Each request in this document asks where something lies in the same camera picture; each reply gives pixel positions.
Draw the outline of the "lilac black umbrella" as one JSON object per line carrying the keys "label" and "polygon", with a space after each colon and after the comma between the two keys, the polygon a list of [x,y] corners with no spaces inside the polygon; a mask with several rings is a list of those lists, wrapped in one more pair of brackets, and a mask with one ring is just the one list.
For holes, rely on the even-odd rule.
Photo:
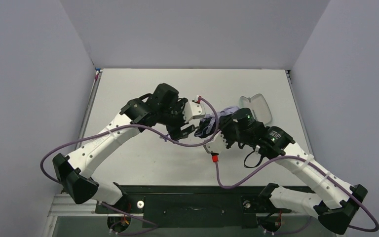
{"label": "lilac black umbrella", "polygon": [[[240,108],[238,106],[226,107],[226,108],[222,109],[221,111],[217,112],[218,118],[222,119],[226,116],[232,115],[234,112],[236,112],[239,109]],[[204,118],[215,118],[216,119],[214,114],[207,114]]]}

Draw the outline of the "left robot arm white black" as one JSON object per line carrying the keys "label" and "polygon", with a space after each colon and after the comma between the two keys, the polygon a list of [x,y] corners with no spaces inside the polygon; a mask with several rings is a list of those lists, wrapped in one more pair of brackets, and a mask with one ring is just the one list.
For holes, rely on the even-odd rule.
{"label": "left robot arm white black", "polygon": [[98,166],[129,139],[156,124],[166,126],[174,141],[188,137],[193,125],[184,128],[193,119],[204,117],[204,106],[199,99],[179,98],[174,87],[161,83],[153,93],[129,100],[100,131],[97,138],[68,155],[58,154],[52,162],[57,180],[76,204],[90,199],[110,205],[122,202],[125,192],[115,182],[92,178]]}

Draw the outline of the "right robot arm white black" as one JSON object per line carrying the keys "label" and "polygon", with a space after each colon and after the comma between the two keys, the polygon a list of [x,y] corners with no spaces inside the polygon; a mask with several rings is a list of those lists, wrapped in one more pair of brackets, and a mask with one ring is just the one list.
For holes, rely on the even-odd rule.
{"label": "right robot arm white black", "polygon": [[368,192],[364,186],[352,185],[332,174],[283,129],[257,121],[249,108],[230,107],[218,115],[202,113],[195,136],[212,137],[204,148],[214,162],[233,144],[248,146],[266,158],[267,164],[284,167],[310,188],[306,193],[275,183],[266,185],[259,198],[272,209],[306,214],[329,231],[343,235],[357,211],[364,207]]}

